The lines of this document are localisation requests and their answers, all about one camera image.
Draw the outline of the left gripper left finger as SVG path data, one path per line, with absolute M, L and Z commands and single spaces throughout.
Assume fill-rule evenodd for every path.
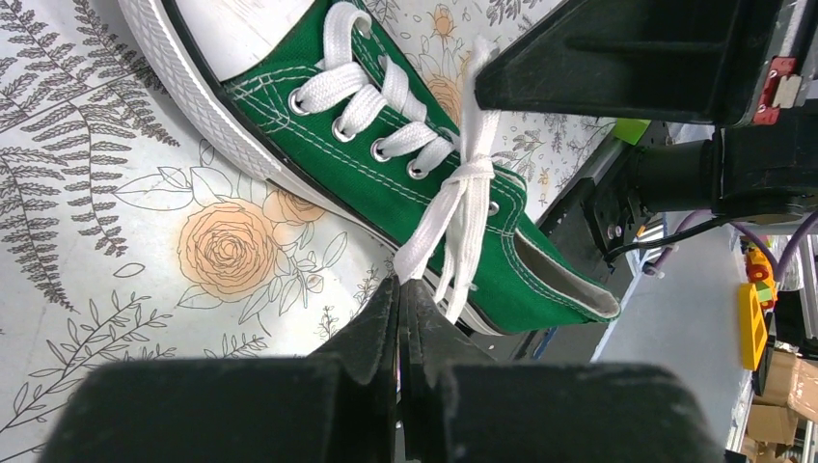
M 44 462 L 391 462 L 395 279 L 305 357 L 119 362 L 68 401 Z

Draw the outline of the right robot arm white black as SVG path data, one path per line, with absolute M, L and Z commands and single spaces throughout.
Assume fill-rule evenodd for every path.
M 651 211 L 817 205 L 813 1 L 565 1 L 477 76 L 483 109 L 710 125 L 631 164 Z

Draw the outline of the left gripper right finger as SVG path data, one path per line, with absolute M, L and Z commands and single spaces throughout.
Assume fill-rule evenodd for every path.
M 425 285 L 398 293 L 402 422 L 422 462 L 721 462 L 691 392 L 664 368 L 492 359 Z

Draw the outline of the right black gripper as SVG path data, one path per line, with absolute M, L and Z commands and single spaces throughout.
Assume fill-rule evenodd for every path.
M 483 109 L 773 125 L 817 77 L 815 1 L 564 1 L 477 76 Z

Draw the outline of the white shoelace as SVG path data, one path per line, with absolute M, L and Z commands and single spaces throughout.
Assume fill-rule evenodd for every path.
M 417 280 L 442 247 L 434 299 L 446 302 L 445 316 L 455 322 L 467 306 L 487 220 L 494 212 L 490 184 L 495 171 L 488 150 L 499 116 L 478 113 L 470 128 L 458 134 L 432 124 L 410 88 L 409 74 L 388 52 L 377 57 L 381 81 L 356 56 L 355 46 L 374 37 L 367 12 L 350 2 L 333 4 L 323 22 L 320 71 L 295 89 L 288 103 L 298 115 L 338 110 L 330 126 L 335 141 L 348 144 L 369 136 L 372 161 L 394 163 L 405 156 L 405 175 L 414 181 L 433 180 L 434 170 L 450 168 L 397 250 L 394 270 L 403 283 Z

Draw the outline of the green white sneaker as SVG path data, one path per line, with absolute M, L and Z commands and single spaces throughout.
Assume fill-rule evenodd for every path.
M 474 96 L 496 46 L 476 40 L 454 122 L 361 1 L 123 1 L 186 118 L 236 167 L 374 233 L 402 283 L 485 335 L 609 322 L 620 304 L 527 216 Z

